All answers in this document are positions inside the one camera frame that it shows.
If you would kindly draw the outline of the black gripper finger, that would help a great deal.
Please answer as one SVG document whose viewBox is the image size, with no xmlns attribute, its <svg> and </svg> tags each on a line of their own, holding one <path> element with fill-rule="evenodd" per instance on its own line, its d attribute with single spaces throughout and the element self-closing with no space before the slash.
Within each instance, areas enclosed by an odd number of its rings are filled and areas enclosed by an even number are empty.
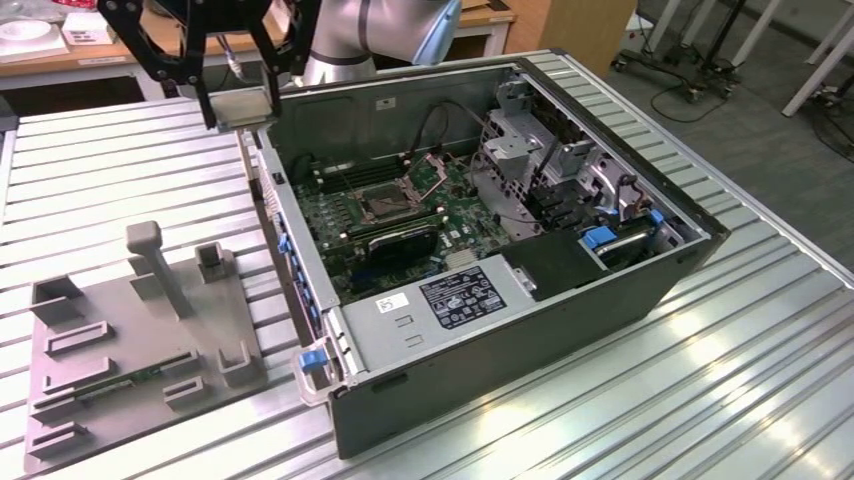
<svg viewBox="0 0 854 480">
<path fill-rule="evenodd" d="M 266 72 L 265 88 L 269 93 L 271 114 L 278 118 L 282 114 L 279 76 L 305 73 L 322 1 L 286 1 L 289 28 L 279 43 L 274 43 L 265 26 L 265 17 L 271 5 L 271 1 L 247 2 L 247 30 L 262 56 Z"/>
<path fill-rule="evenodd" d="M 213 129 L 217 126 L 217 116 L 203 79 L 213 4 L 210 1 L 178 1 L 177 5 L 185 6 L 185 16 L 179 17 L 183 26 L 182 50 L 179 55 L 171 55 L 143 28 L 143 1 L 97 2 L 99 13 L 150 77 L 159 82 L 171 80 L 177 85 L 194 89 L 206 127 Z"/>
</svg>

